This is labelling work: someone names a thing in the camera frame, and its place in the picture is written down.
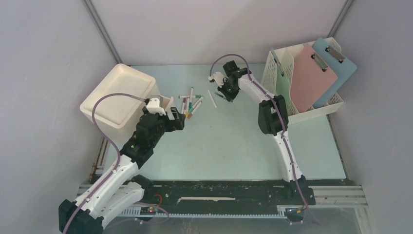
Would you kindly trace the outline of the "white marker yellow cap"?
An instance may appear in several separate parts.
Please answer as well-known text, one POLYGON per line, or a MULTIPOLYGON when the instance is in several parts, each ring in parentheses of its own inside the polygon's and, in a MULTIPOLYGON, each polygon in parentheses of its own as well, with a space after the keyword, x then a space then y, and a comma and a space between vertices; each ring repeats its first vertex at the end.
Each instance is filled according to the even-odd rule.
POLYGON ((186 118, 188 118, 188 116, 189 116, 189 111, 190 111, 190 109, 192 108, 192 103, 191 102, 188 102, 188 103, 186 103, 185 104, 185 107, 184 107, 184 114, 185 114, 185 116, 186 116, 186 118))

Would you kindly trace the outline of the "green clipboard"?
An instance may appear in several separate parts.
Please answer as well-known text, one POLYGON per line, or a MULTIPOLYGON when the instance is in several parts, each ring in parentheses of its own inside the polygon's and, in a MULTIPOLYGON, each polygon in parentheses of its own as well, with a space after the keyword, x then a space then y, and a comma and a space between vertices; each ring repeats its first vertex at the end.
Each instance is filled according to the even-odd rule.
POLYGON ((287 112, 289 114, 290 86, 293 75, 294 59, 286 49, 271 49, 271 54, 277 66, 275 92, 277 95, 282 95, 284 97, 287 112))

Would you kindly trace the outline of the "white marker brown cap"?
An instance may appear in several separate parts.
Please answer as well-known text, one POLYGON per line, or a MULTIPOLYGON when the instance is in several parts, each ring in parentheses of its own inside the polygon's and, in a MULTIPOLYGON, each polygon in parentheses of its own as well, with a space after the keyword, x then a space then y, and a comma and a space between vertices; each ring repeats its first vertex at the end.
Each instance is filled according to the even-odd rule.
POLYGON ((183 98, 183 103, 182 103, 182 108, 181 108, 181 114, 185 114, 186 102, 187 102, 187 98, 183 98))

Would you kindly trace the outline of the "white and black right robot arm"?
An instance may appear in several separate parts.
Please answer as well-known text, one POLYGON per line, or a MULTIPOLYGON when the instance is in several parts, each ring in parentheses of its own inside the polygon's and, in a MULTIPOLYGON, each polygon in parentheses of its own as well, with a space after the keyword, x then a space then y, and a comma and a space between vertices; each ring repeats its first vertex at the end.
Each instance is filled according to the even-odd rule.
POLYGON ((225 75, 216 72, 209 79, 218 84, 218 91, 227 101, 233 101, 242 90, 258 103, 259 128, 263 134, 272 136, 281 153, 284 167, 282 182, 285 187, 283 197, 290 204, 297 203, 302 199, 308 184, 291 149, 285 98, 269 92, 259 84, 248 67, 239 68, 232 60, 225 63, 223 69, 225 75))

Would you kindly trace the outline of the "blue clipboard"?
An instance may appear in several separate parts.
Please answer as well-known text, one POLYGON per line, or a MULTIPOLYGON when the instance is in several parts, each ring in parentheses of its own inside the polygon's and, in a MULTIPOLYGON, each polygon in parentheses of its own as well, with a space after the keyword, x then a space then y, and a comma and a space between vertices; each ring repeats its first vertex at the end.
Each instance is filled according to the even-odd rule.
POLYGON ((356 71, 357 66, 348 59, 334 43, 319 38, 313 44, 313 49, 327 63, 329 68, 337 75, 337 80, 332 86, 314 103, 315 109, 323 107, 334 97, 338 89, 356 71))

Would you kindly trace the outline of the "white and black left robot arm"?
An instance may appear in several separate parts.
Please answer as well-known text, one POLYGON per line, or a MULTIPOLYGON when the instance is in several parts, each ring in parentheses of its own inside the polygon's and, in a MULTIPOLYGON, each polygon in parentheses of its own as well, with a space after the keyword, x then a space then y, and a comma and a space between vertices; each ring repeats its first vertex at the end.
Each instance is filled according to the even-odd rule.
POLYGON ((139 201, 152 201, 152 181, 139 170, 153 155, 164 133, 184 128, 185 115, 175 107, 170 112, 172 118, 145 110, 109 170, 77 199, 66 199, 60 204, 58 221, 62 233, 101 234, 127 207, 139 201))

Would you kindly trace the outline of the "white drawer cabinet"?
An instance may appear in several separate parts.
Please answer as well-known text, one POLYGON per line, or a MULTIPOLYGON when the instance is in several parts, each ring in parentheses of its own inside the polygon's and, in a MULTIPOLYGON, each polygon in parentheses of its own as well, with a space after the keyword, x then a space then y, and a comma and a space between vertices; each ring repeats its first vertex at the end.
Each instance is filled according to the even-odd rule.
MULTIPOLYGON (((154 77, 124 64, 117 64, 81 103, 81 112, 92 121, 92 110, 96 102, 113 93, 125 93, 140 98, 163 96, 154 77)), ((175 106, 173 97, 163 97, 165 110, 175 106)), ((102 132, 121 149, 136 130, 144 105, 131 97, 108 97, 98 104, 95 120, 102 132)))

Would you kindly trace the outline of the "pink clipboard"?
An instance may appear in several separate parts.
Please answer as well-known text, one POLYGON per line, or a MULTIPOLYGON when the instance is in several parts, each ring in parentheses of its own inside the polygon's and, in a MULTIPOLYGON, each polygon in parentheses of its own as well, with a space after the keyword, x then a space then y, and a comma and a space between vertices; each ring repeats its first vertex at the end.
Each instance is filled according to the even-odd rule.
POLYGON ((306 112, 337 80, 321 56, 305 44, 294 60, 290 98, 299 113, 306 112))

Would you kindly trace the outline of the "white chalk stick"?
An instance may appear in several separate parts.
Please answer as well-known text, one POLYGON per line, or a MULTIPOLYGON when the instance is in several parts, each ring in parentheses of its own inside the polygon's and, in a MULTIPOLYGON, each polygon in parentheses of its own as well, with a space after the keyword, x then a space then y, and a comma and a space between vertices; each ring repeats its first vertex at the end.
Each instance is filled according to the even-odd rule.
POLYGON ((214 99, 211 91, 208 89, 207 92, 208 92, 208 95, 209 95, 209 97, 210 97, 210 99, 211 99, 211 102, 212 102, 213 106, 214 106, 215 108, 217 108, 216 101, 215 101, 215 99, 214 99))

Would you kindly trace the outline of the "green transparent pen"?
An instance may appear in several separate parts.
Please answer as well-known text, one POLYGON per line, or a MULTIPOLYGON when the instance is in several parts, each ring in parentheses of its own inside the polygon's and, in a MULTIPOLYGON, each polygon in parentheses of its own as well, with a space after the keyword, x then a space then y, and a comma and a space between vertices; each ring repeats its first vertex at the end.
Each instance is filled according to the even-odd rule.
POLYGON ((226 100, 226 97, 225 97, 225 96, 223 96, 223 95, 221 95, 221 94, 219 94, 219 93, 217 93, 217 92, 215 92, 215 94, 216 94, 217 96, 219 96, 219 97, 221 97, 221 98, 223 98, 223 99, 226 100))

